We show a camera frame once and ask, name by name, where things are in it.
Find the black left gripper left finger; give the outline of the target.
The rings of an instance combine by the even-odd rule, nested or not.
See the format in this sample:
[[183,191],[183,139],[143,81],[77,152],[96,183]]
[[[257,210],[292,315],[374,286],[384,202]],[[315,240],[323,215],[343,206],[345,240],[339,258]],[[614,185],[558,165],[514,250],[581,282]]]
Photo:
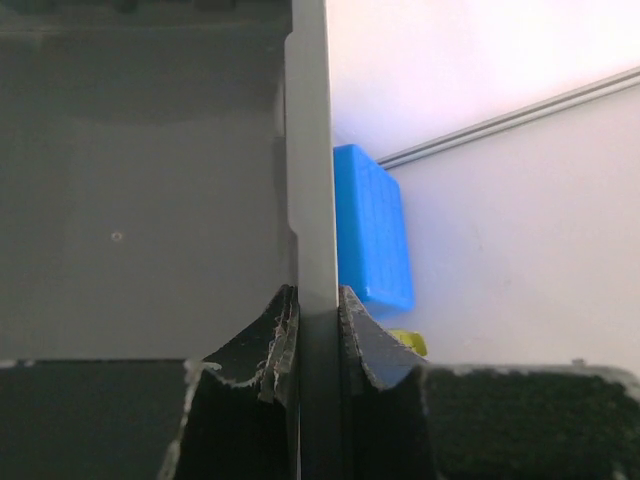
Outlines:
[[5,479],[291,479],[297,291],[203,359],[5,360]]

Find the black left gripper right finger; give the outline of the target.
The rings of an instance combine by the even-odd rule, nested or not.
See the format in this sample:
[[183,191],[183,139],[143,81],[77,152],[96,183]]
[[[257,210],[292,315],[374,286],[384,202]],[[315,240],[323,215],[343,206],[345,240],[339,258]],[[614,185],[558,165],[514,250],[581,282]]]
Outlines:
[[583,362],[437,364],[348,287],[339,318],[358,479],[635,479],[639,381]]

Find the lime green plastic tub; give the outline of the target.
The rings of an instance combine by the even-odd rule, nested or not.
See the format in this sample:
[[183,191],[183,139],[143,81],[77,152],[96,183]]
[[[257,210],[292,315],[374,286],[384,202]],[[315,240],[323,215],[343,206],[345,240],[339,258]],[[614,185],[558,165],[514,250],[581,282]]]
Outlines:
[[421,357],[428,355],[428,348],[422,335],[404,329],[391,329],[389,333],[400,343]]

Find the large blue plastic container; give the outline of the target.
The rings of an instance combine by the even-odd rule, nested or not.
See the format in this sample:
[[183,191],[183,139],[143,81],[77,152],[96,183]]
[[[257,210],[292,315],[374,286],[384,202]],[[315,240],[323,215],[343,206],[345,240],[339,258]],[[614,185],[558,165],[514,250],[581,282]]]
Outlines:
[[401,189],[355,144],[333,150],[338,279],[377,320],[413,309]]

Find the grey plastic tray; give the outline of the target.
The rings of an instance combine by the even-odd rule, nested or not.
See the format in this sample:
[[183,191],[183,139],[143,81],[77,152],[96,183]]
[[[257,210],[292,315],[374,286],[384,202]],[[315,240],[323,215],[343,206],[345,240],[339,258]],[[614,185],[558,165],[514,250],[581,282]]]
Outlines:
[[203,359],[297,291],[295,475],[344,479],[322,1],[1,5],[1,364]]

